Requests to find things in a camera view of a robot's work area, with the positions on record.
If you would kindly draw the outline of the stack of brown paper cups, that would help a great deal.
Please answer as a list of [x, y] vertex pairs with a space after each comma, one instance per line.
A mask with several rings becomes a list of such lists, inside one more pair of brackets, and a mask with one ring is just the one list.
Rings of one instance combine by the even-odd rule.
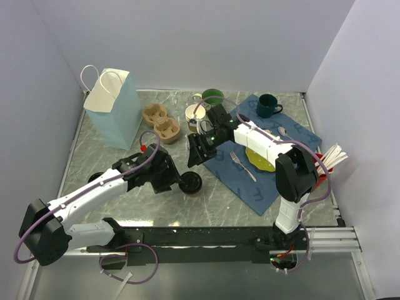
[[187, 123], [190, 119], [204, 120], [206, 117], [206, 110], [202, 106], [197, 107], [196, 104], [193, 104], [186, 108], [185, 117], [186, 117]]

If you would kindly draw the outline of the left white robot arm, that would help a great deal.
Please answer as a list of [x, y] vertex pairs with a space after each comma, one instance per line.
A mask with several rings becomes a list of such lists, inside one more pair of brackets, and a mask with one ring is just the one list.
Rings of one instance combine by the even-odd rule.
[[115, 162], [106, 172], [78, 190], [48, 203], [40, 199], [26, 209], [19, 237], [40, 265], [57, 261], [72, 246], [74, 223], [95, 205], [105, 203], [134, 188], [150, 183], [156, 194], [178, 184], [182, 192], [191, 189], [187, 173], [179, 173], [169, 153], [151, 144]]

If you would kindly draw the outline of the brown paper cup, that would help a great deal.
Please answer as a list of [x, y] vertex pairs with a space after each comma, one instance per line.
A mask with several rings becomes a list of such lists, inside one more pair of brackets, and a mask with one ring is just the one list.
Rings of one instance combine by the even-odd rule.
[[189, 196], [189, 197], [196, 197], [200, 194], [200, 191], [189, 191], [189, 192], [184, 192], [185, 195]]

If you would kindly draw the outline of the brown pulp cup carrier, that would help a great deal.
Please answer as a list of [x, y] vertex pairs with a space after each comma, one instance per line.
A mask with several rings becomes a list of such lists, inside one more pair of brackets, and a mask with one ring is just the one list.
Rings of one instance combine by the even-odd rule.
[[142, 116], [148, 126], [153, 127], [164, 144], [171, 144], [181, 135], [179, 123], [168, 116], [167, 109], [160, 103], [151, 104], [142, 110]]

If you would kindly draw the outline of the black plastic cup lid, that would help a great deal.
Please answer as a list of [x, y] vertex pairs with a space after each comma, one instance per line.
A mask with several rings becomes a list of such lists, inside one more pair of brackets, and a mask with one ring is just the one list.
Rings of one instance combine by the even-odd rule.
[[200, 175], [193, 171], [185, 172], [181, 175], [181, 177], [185, 180], [187, 184], [187, 189], [184, 192], [189, 191], [200, 191], [203, 185], [203, 181]]

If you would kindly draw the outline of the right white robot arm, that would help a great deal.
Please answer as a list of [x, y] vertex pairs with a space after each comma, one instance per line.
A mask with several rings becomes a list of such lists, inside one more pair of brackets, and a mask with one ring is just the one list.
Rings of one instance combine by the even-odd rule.
[[231, 116], [218, 104], [207, 112], [212, 129], [188, 136], [189, 168], [216, 156], [216, 148], [228, 141], [244, 146], [262, 156], [275, 167], [276, 188], [281, 197], [279, 214], [274, 225], [274, 244], [287, 249], [295, 242], [294, 232], [301, 222], [301, 205], [308, 199], [319, 180], [314, 165], [315, 153], [298, 141], [283, 141], [252, 121]]

